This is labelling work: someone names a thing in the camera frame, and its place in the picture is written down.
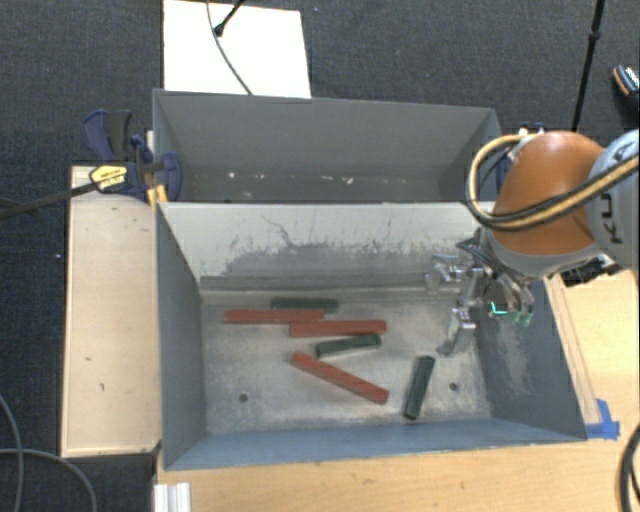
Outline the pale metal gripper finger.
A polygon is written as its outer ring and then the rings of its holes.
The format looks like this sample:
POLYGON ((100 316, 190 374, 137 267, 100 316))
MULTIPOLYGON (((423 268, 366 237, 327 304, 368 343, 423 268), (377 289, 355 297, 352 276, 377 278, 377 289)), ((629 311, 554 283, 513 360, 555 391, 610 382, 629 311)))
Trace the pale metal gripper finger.
POLYGON ((464 280, 468 267, 468 263, 459 256, 433 255, 424 275, 426 289, 439 291, 442 287, 459 285, 464 280))
POLYGON ((441 356, 453 356, 467 352, 474 339, 477 324, 472 320, 466 307, 451 310, 449 326, 444 342, 437 348, 441 356))

